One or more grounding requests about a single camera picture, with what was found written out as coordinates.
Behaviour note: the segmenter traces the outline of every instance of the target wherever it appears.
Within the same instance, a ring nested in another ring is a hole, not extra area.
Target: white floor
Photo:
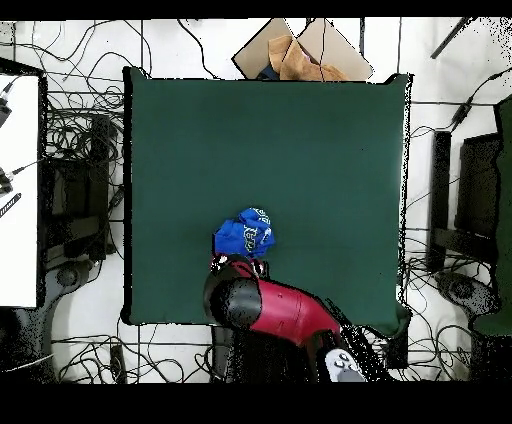
[[[414,74],[412,100],[418,102],[411,107],[411,130],[420,125],[430,127],[445,127],[450,123],[457,105],[424,104],[421,102],[464,102],[474,89],[492,73],[510,66],[511,43],[506,38],[507,32],[499,19],[481,19],[473,22],[462,34],[457,36],[441,53],[437,60],[430,59],[431,53],[449,33],[460,18],[402,18],[401,48],[398,49],[400,18],[366,18],[365,57],[374,68],[370,81],[383,82],[391,74],[397,72]],[[196,22],[184,21],[184,24],[201,40],[205,52],[206,66],[223,79],[242,78],[231,61],[231,57],[254,35],[266,22],[261,19],[234,20],[202,20]],[[305,19],[287,19],[292,31],[298,34],[305,25]],[[334,25],[359,50],[359,19],[337,18]],[[40,62],[34,50],[24,44],[33,43],[47,48],[62,59],[69,57],[84,36],[84,31],[93,21],[66,22],[18,22],[16,24],[16,43],[12,47],[0,47],[0,56],[40,67]],[[141,37],[137,32],[143,32],[151,48],[151,61],[148,46],[144,44],[141,54]],[[73,75],[67,79],[64,76],[72,70],[73,64],[67,60],[57,60],[49,54],[44,55],[43,63],[52,78],[48,79],[52,96],[64,103],[65,97],[58,91],[87,92],[87,86],[81,75],[91,75],[90,83],[97,91],[105,91],[109,86],[123,90],[122,67],[127,60],[134,66],[151,69],[153,77],[204,77],[209,75],[201,65],[201,54],[195,41],[180,28],[175,20],[150,21],[115,21],[97,26],[94,33],[90,30],[85,35],[88,42],[82,43],[72,56],[71,62],[77,64]],[[127,60],[107,54],[98,64],[95,63],[107,52],[116,52]],[[475,103],[495,104],[512,92],[509,75],[488,83],[474,99]],[[81,94],[86,102],[92,102],[92,97]],[[459,148],[464,138],[496,131],[496,125],[491,106],[477,106],[472,109],[463,124],[453,134],[451,177],[458,176]],[[410,146],[408,203],[418,199],[429,191],[430,149],[432,133],[412,139]],[[121,172],[115,176],[115,183],[122,181]],[[450,225],[453,227],[454,205],[457,184],[450,188],[451,212]],[[407,212],[407,227],[427,227],[428,197],[417,202]],[[112,216],[122,219],[123,206]],[[123,254],[123,224],[113,223],[112,232],[120,253]],[[409,231],[407,237],[425,242],[425,231]],[[418,242],[407,240],[409,251],[423,250]],[[480,275],[483,281],[488,275]],[[462,311],[444,301],[434,289],[425,286],[420,292],[411,290],[408,296],[410,304],[422,312],[431,323],[434,331],[446,324],[467,322]],[[82,342],[58,343],[54,345],[54,361],[56,367],[65,365],[70,358],[79,352],[84,342],[90,341],[91,335],[115,335],[116,323],[123,304],[123,263],[118,255],[109,256],[103,264],[100,277],[93,283],[81,288],[74,294],[66,296],[59,304],[53,324],[53,339],[83,337]],[[147,354],[155,326],[147,325],[140,328],[140,338],[143,343],[141,352]],[[427,337],[427,326],[420,317],[414,317],[410,326],[410,337],[418,340]],[[123,324],[120,325],[120,336],[127,343],[133,343],[137,350],[138,329]],[[469,348],[467,336],[462,332],[450,329],[443,333],[441,341],[449,350],[458,346]],[[205,326],[159,325],[153,337],[158,345],[151,346],[151,357],[157,361],[164,358],[174,358],[179,361],[185,375],[197,368],[194,354],[205,351],[211,342],[210,329]],[[180,345],[177,343],[199,344]],[[410,361],[428,359],[432,353],[431,342],[424,346],[411,346]],[[108,349],[104,351],[108,363]],[[125,351],[127,368],[137,365],[137,356]],[[162,372],[169,380],[181,377],[178,367],[171,363],[160,365]],[[416,371],[425,378],[433,378],[437,372],[429,368],[418,367]],[[464,378],[463,368],[455,367],[455,374]],[[406,371],[407,376],[415,375]],[[84,370],[80,367],[71,368],[69,377],[83,377]],[[189,382],[206,382],[209,376],[200,371],[194,374]],[[154,371],[141,378],[141,382],[161,382],[162,378]]]

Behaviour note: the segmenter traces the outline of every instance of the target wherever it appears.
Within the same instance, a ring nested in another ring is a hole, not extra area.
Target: brown paper
[[[348,81],[347,76],[332,65],[311,63],[292,36],[278,37],[268,42],[272,69],[280,80],[298,81]]]

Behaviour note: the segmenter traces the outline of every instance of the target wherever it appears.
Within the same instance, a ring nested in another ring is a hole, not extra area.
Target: cardboard box
[[[268,58],[268,40],[283,35],[293,36],[288,24],[283,18],[273,18],[268,21],[231,60],[245,78],[256,79],[259,73],[270,65]]]
[[[333,65],[346,74],[350,81],[366,81],[373,68],[345,37],[325,21],[325,46],[323,65]],[[317,18],[297,37],[302,49],[312,62],[319,64],[322,56],[324,19]],[[235,66],[247,79],[255,79],[268,65],[268,41],[283,35],[294,34],[283,18],[273,18],[252,37],[232,58]]]

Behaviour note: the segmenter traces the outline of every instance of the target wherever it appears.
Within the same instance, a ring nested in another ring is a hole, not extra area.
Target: crumpled blue towel
[[[238,215],[238,221],[227,219],[215,233],[215,253],[238,253],[259,258],[275,244],[270,219],[262,209],[249,208]]]

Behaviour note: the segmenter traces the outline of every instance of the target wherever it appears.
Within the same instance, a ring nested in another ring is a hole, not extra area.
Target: green mat
[[[512,336],[512,96],[494,107],[496,126],[502,135],[503,149],[496,166],[499,171],[498,224],[496,246],[498,262],[491,276],[501,302],[496,314],[476,317],[471,326],[489,336]]]
[[[129,321],[208,323],[212,234],[257,207],[275,233],[272,279],[396,333],[407,83],[151,80],[125,69]]]

